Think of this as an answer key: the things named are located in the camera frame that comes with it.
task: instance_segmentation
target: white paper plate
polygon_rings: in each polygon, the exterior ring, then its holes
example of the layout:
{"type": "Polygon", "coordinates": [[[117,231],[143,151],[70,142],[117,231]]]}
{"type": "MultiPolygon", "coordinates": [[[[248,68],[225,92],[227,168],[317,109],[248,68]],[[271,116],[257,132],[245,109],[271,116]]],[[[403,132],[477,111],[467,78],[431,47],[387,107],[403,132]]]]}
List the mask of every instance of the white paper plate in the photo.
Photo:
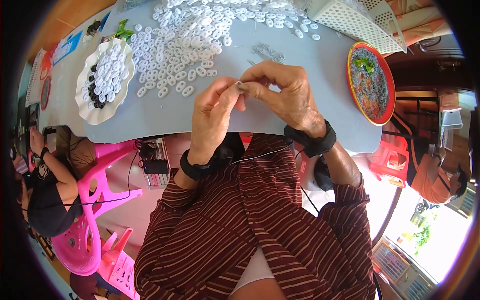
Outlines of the white paper plate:
{"type": "Polygon", "coordinates": [[[96,51],[86,59],[85,67],[78,76],[75,100],[78,104],[80,117],[86,120],[87,123],[90,125],[101,124],[102,122],[105,122],[106,120],[113,117],[115,115],[115,112],[117,111],[117,108],[127,96],[128,84],[130,83],[130,80],[132,80],[134,72],[135,64],[133,63],[133,51],[126,42],[114,38],[109,42],[98,45],[96,51]],[[105,51],[107,51],[116,44],[120,44],[121,46],[120,53],[124,52],[127,55],[127,58],[125,59],[125,69],[128,70],[129,75],[127,79],[122,80],[121,90],[118,94],[115,95],[115,99],[112,102],[105,102],[105,107],[103,109],[95,108],[89,110],[88,103],[90,103],[90,100],[87,102],[84,101],[82,87],[85,86],[85,81],[88,80],[88,74],[90,73],[92,66],[100,61],[100,58],[105,51]]]}

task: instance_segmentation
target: brown striped shirt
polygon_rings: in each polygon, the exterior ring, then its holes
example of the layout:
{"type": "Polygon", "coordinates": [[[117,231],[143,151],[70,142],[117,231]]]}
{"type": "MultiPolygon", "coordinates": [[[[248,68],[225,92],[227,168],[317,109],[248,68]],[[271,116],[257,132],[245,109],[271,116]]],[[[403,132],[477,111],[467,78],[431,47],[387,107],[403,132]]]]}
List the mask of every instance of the brown striped shirt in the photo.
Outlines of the brown striped shirt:
{"type": "MultiPolygon", "coordinates": [[[[255,134],[243,158],[285,148],[255,134]]],[[[318,217],[301,207],[290,149],[230,165],[184,190],[170,180],[135,263],[142,299],[227,299],[257,246],[289,299],[373,299],[363,184],[335,186],[318,217]]]]}

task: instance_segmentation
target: orange shirt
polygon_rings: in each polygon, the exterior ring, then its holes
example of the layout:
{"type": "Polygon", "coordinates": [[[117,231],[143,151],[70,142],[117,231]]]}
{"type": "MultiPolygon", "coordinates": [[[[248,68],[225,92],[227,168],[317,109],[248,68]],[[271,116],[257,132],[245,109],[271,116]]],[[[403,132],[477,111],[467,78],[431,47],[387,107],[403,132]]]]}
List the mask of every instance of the orange shirt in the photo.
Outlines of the orange shirt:
{"type": "Polygon", "coordinates": [[[417,175],[413,179],[412,186],[420,196],[432,204],[445,204],[450,201],[450,180],[441,167],[438,167],[437,180],[432,184],[427,176],[427,170],[433,158],[425,154],[417,169],[417,175]]]}

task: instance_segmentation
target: white cloth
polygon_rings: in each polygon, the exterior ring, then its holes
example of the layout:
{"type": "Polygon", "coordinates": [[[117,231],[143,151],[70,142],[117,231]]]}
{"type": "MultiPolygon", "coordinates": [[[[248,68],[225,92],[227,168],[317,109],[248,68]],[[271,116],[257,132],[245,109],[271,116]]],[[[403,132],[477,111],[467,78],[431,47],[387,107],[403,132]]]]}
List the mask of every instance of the white cloth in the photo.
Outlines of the white cloth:
{"type": "Polygon", "coordinates": [[[255,252],[255,254],[250,259],[247,268],[241,275],[240,280],[238,281],[231,294],[235,293],[237,289],[253,281],[267,278],[275,278],[275,276],[273,276],[272,271],[270,270],[270,266],[265,259],[262,248],[258,246],[257,252],[255,252]]]}

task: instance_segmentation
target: black t-shirt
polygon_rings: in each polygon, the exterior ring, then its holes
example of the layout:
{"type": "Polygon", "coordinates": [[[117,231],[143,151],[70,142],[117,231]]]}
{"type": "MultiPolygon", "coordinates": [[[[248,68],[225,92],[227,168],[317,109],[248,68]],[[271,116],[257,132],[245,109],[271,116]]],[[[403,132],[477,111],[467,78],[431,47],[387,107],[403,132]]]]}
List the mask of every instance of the black t-shirt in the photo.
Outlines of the black t-shirt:
{"type": "MultiPolygon", "coordinates": [[[[57,159],[65,165],[70,173],[73,169],[64,157],[57,159]]],[[[28,222],[41,236],[53,238],[67,231],[75,218],[83,214],[81,205],[73,205],[69,211],[63,206],[57,183],[59,181],[53,172],[42,164],[35,168],[30,176],[28,189],[33,188],[30,203],[28,204],[28,222]]],[[[75,199],[74,204],[80,204],[80,196],[75,199]]]]}

